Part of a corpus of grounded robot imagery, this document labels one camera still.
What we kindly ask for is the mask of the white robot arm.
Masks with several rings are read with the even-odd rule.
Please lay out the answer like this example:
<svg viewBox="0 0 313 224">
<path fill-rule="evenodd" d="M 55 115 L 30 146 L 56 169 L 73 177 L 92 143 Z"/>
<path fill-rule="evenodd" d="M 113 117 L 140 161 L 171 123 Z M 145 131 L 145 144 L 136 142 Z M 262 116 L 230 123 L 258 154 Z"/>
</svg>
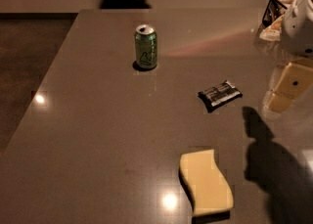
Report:
<svg viewBox="0 0 313 224">
<path fill-rule="evenodd" d="M 313 83 L 313 0 L 270 0 L 260 38 L 281 62 L 273 70 L 264 108 L 281 113 Z"/>
</svg>

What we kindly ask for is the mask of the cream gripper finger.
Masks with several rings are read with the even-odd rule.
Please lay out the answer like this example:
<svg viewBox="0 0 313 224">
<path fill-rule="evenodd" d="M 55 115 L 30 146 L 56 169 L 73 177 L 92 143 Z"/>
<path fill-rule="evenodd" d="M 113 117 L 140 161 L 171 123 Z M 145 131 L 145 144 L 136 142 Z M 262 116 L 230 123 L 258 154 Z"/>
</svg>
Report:
<svg viewBox="0 0 313 224">
<path fill-rule="evenodd" d="M 313 83 L 313 61 L 298 58 L 276 66 L 266 93 L 266 109 L 281 113 L 301 96 Z"/>
</svg>

